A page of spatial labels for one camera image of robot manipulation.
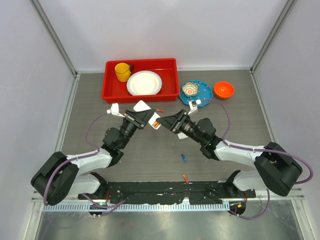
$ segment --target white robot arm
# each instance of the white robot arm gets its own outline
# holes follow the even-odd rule
[[[31,185],[42,196],[49,185],[46,200],[50,205],[58,204],[67,195],[82,193],[104,198],[107,182],[91,171],[108,168],[118,163],[123,156],[120,149],[125,148],[137,129],[143,129],[149,123],[155,130],[162,125],[177,134],[179,139],[190,137],[200,144],[200,151],[208,159],[233,161],[254,168],[255,170],[248,172],[237,170],[228,178],[226,191],[231,196],[249,189],[270,189],[280,196],[288,195],[302,173],[300,165],[292,157],[255,151],[255,149],[270,149],[284,152],[277,143],[270,142],[266,146],[247,146],[223,141],[216,136],[216,129],[208,118],[201,119],[198,123],[192,122],[190,116],[197,112],[199,103],[190,101],[188,113],[182,109],[177,114],[166,117],[157,115],[156,110],[143,101],[138,102],[133,108],[136,111],[126,110],[122,115],[119,113],[118,104],[115,103],[107,113],[123,118],[123,122],[119,129],[112,127],[105,132],[103,145],[99,151],[79,155],[55,152],[32,178]],[[71,159],[73,160],[59,169],[50,181],[54,170]]]

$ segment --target blue plate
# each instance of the blue plate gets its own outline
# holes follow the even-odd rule
[[[194,84],[197,84],[199,86],[199,92],[197,95],[195,96],[186,96],[184,94],[184,92],[182,91],[182,87],[183,85],[185,85],[186,83],[191,82]],[[201,101],[204,99],[212,99],[214,97],[214,94],[212,92],[212,88],[206,84],[204,81],[200,81],[200,80],[190,80],[188,82],[185,82],[181,85],[180,87],[180,95],[179,97],[181,98],[182,102],[186,105],[189,106],[189,101],[191,100],[197,100],[200,99]],[[198,105],[198,107],[203,107],[207,104],[209,104],[211,101],[205,101],[203,103],[201,103],[200,105]]]

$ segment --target gray tabletop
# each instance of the gray tabletop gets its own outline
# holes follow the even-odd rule
[[[229,141],[246,145],[266,145],[270,136],[258,97],[248,70],[228,71],[180,71],[179,82],[201,80],[211,87],[219,81],[227,81],[235,88],[234,95],[225,103],[231,117],[231,130],[227,136]],[[71,116],[69,119],[62,152],[80,154],[93,151],[94,148],[85,141],[85,134],[90,123],[106,112],[111,105],[101,99],[103,84],[102,73],[81,74]],[[189,107],[178,98],[174,102],[150,102],[151,108],[163,109],[161,116],[176,114]],[[134,103],[120,104],[120,111],[132,110]],[[191,117],[198,121],[210,118],[217,129],[216,134],[222,136],[228,121],[224,110],[215,102],[211,102]],[[92,127],[88,139],[102,145],[105,131],[110,127],[118,128],[122,119],[107,115],[99,119]],[[149,125],[137,130],[128,145],[123,149],[124,156],[115,166],[99,169],[107,181],[183,181],[186,174],[190,181],[226,180],[235,170],[249,170],[248,166],[227,161],[216,161],[205,158],[200,152],[200,145],[187,138],[179,140],[176,135],[161,127],[152,129]],[[181,157],[184,154],[187,163]]]

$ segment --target red plastic tray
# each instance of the red plastic tray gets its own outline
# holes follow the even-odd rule
[[[127,90],[127,83],[120,82],[117,79],[115,66],[118,63],[133,64],[134,69],[131,74],[146,70],[155,72],[162,80],[161,90],[155,95],[131,95]],[[137,103],[140,100],[145,102],[168,102],[175,101],[178,96],[179,80],[177,62],[174,58],[108,61],[105,64],[101,97],[108,104]]]

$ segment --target white paper plate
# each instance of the white paper plate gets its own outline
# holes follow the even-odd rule
[[[162,87],[161,77],[153,71],[138,71],[133,74],[126,88],[131,95],[154,95]]]

